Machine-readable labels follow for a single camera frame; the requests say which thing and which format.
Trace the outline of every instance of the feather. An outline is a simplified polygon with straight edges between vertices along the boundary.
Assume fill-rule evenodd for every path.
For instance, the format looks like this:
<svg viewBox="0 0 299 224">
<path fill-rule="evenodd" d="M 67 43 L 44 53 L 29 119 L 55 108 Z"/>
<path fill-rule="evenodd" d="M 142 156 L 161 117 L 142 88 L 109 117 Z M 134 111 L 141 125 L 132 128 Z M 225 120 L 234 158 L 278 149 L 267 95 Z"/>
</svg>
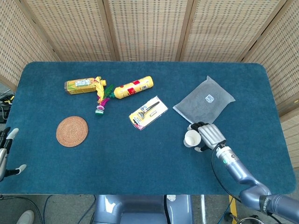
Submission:
<svg viewBox="0 0 299 224">
<path fill-rule="evenodd" d="M 103 86 L 103 82 L 104 80 L 101 80 L 100 76 L 97 76 L 94 81 L 93 81 L 93 85 L 95 86 L 95 89 L 97 91 L 97 95 L 98 95 L 98 104 L 101 103 L 101 101 L 104 99 L 104 86 Z"/>
<path fill-rule="evenodd" d="M 103 99 L 101 102 L 101 106 L 105 106 L 109 100 L 110 100 L 110 98 Z"/>
<path fill-rule="evenodd" d="M 112 92 L 114 86 L 113 85 L 110 85 L 108 86 L 106 89 L 105 89 L 105 93 L 104 93 L 104 97 L 103 99 L 106 99 Z"/>
</svg>

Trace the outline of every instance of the gray bag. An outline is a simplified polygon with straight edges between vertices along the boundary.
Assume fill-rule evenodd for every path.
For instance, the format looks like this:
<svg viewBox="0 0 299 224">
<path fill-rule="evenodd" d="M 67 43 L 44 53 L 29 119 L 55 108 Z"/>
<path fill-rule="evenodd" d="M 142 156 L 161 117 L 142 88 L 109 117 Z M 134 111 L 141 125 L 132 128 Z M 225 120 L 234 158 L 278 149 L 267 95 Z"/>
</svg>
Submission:
<svg viewBox="0 0 299 224">
<path fill-rule="evenodd" d="M 213 123 L 223 109 L 235 99 L 209 76 L 173 109 L 191 124 Z"/>
</svg>

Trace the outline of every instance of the white cup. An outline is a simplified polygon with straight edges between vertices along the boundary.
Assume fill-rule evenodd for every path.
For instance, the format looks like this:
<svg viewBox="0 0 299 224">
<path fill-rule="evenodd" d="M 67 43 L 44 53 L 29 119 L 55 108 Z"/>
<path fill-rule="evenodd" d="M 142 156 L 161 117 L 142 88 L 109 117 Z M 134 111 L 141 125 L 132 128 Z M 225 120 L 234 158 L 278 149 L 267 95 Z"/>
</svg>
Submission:
<svg viewBox="0 0 299 224">
<path fill-rule="evenodd" d="M 198 145 L 201 141 L 200 134 L 195 130 L 189 130 L 185 134 L 184 145 L 188 148 Z"/>
</svg>

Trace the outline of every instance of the robotic arm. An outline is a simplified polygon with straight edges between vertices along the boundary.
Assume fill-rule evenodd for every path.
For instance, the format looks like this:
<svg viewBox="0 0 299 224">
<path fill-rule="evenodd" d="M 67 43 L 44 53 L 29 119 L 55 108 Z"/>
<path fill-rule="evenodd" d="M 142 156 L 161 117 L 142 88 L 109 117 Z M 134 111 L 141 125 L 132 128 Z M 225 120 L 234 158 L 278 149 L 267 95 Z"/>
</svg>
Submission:
<svg viewBox="0 0 299 224">
<path fill-rule="evenodd" d="M 3 181 L 4 177 L 20 174 L 26 168 L 26 165 L 23 164 L 17 169 L 6 169 L 10 147 L 15 136 L 19 132 L 19 129 L 15 128 L 9 135 L 7 135 L 9 131 L 10 127 L 7 127 L 4 131 L 0 132 L 0 182 Z"/>
<path fill-rule="evenodd" d="M 216 125 L 199 122 L 191 125 L 191 128 L 200 133 L 206 146 L 216 151 L 217 158 L 225 164 L 237 183 L 249 185 L 240 192 L 240 200 L 245 206 L 266 214 L 276 214 L 299 224 L 299 201 L 284 195 L 272 194 L 246 169 L 232 149 L 225 146 L 226 139 Z"/>
</svg>

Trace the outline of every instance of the yellow cylindrical container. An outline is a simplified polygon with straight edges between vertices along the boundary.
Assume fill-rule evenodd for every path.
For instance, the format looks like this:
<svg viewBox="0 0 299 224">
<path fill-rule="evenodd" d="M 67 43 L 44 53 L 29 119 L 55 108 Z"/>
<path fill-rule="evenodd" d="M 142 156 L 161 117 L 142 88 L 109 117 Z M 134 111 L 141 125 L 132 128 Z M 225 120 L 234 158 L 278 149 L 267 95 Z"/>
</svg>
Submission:
<svg viewBox="0 0 299 224">
<path fill-rule="evenodd" d="M 116 97 L 122 99 L 130 95 L 134 95 L 140 91 L 146 90 L 154 86 L 153 79 L 150 76 L 138 79 L 131 83 L 121 85 L 115 88 L 114 92 L 111 94 L 111 97 Z"/>
</svg>

